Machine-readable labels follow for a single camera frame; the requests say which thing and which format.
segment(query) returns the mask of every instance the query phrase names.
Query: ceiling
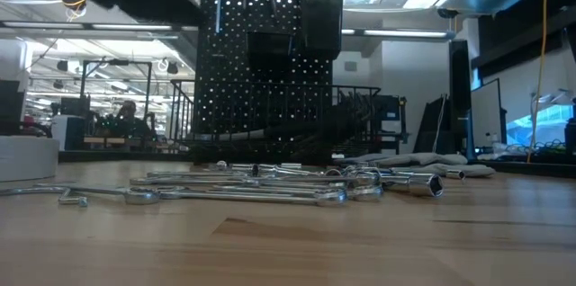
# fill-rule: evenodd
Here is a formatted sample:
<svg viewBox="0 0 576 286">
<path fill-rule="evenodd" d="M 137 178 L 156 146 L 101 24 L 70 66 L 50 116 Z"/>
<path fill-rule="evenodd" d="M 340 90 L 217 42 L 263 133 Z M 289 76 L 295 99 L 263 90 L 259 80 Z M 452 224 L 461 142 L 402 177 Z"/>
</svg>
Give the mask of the ceiling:
<svg viewBox="0 0 576 286">
<path fill-rule="evenodd" d="M 68 20 L 67 8 L 60 4 L 13 4 L 14 0 L 0 0 L 0 20 L 37 21 L 37 22 L 66 22 Z M 197 3 L 200 0 L 189 0 Z M 343 14 L 343 27 L 347 29 L 414 29 L 446 31 L 448 20 L 437 15 L 434 4 L 438 0 L 346 0 Z M 445 0 L 441 7 L 457 9 L 462 13 L 475 16 L 479 13 L 496 13 L 505 9 L 517 0 Z M 126 23 L 134 24 L 137 21 L 120 10 L 118 7 L 104 9 L 98 4 L 88 0 L 86 13 L 73 22 L 99 22 L 99 23 Z M 52 49 L 46 53 L 46 58 L 40 60 L 31 69 L 31 76 L 35 78 L 30 91 L 45 93 L 78 93 L 79 83 L 75 67 L 63 72 L 57 69 L 60 59 L 81 60 L 107 58 L 127 58 L 138 61 L 154 62 L 152 92 L 158 100 L 153 108 L 162 112 L 168 103 L 163 103 L 161 97 L 171 95 L 171 88 L 167 79 L 194 78 L 194 64 L 196 58 L 195 46 L 197 32 L 183 33 L 149 33 L 144 31 L 39 31 L 39 30 L 9 30 L 0 29 L 0 39 L 19 38 L 31 43 L 34 57 L 43 54 L 56 38 L 59 38 Z M 374 48 L 374 43 L 383 38 L 344 37 L 343 50 L 366 52 Z M 164 63 L 158 63 L 166 58 L 177 62 L 180 71 L 177 75 L 168 75 Z M 99 69 L 109 80 L 99 81 L 91 78 L 86 86 L 87 92 L 94 94 L 118 95 L 113 91 L 111 82 L 122 81 L 129 85 L 131 91 L 138 95 L 138 91 L 145 91 L 145 83 L 141 69 L 136 67 L 108 66 Z M 55 79 L 62 79 L 65 85 L 63 90 L 53 87 Z M 187 85 L 185 89 L 193 94 L 193 86 Z M 57 96 L 45 95 L 45 99 L 57 100 Z M 106 104 L 110 100 L 107 96 L 101 98 L 99 103 Z M 113 112 L 114 107 L 104 110 Z"/>
</svg>

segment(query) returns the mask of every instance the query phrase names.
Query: black pegboard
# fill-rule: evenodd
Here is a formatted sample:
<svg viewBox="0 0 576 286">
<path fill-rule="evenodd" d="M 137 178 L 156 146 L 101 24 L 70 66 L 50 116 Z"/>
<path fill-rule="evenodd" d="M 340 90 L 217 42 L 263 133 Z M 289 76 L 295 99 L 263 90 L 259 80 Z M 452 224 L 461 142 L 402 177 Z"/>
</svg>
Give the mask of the black pegboard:
<svg viewBox="0 0 576 286">
<path fill-rule="evenodd" d="M 246 10 L 242 2 L 222 0 L 217 34 L 216 0 L 202 0 L 206 21 L 198 35 L 194 133 L 236 133 L 317 120 L 333 93 L 309 85 L 332 85 L 332 61 L 299 53 L 298 0 L 276 0 L 276 17 L 270 0 L 247 0 Z M 247 33 L 251 31 L 292 35 L 295 44 L 288 64 L 250 68 Z"/>
</svg>

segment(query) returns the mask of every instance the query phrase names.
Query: desk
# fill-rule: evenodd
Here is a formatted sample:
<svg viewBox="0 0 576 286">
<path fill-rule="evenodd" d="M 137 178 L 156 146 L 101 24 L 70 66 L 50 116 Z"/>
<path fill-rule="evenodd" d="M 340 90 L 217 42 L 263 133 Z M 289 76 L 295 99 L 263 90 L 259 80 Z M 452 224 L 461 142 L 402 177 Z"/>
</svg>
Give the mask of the desk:
<svg viewBox="0 0 576 286">
<path fill-rule="evenodd" d="M 185 163 L 59 167 L 126 184 Z M 0 188 L 32 182 L 0 183 Z M 388 192 L 344 208 L 235 201 L 129 206 L 89 195 L 0 197 L 2 285 L 574 285 L 576 181 L 447 181 L 439 200 Z"/>
</svg>

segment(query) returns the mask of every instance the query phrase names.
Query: wooden table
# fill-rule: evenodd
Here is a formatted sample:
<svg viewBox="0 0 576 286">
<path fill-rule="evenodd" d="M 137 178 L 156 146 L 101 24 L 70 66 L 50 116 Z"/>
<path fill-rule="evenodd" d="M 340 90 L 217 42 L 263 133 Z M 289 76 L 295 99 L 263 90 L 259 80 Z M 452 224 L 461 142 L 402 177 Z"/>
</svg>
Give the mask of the wooden table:
<svg viewBox="0 0 576 286">
<path fill-rule="evenodd" d="M 76 163 L 56 180 L 126 184 L 188 168 Z M 89 195 L 80 209 L 57 195 L 0 197 L 0 284 L 576 285 L 575 181 L 446 185 L 440 200 L 388 192 L 345 208 Z"/>
</svg>

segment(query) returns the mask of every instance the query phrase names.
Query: white wall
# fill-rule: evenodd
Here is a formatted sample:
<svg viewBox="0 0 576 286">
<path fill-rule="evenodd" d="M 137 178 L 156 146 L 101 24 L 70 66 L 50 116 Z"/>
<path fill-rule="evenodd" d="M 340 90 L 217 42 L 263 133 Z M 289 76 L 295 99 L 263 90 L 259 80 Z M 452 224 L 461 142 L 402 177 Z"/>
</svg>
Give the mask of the white wall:
<svg viewBox="0 0 576 286">
<path fill-rule="evenodd" d="M 344 64 L 347 61 L 356 63 L 356 71 L 344 70 Z M 340 52 L 338 58 L 332 63 L 332 74 L 334 85 L 371 86 L 370 61 L 368 58 L 362 58 L 361 52 Z"/>
<path fill-rule="evenodd" d="M 516 65 L 496 75 L 484 78 L 484 83 L 499 78 L 502 107 L 508 111 L 506 121 L 520 119 L 530 114 L 531 94 L 536 94 L 540 58 Z M 542 75 L 541 95 L 558 94 L 558 89 L 575 88 L 576 64 L 570 46 L 546 54 Z"/>
<path fill-rule="evenodd" d="M 381 94 L 408 100 L 406 130 L 410 136 L 408 144 L 400 144 L 400 152 L 411 153 L 426 103 L 449 92 L 448 43 L 383 41 L 374 54 L 370 78 L 379 81 Z"/>
</svg>

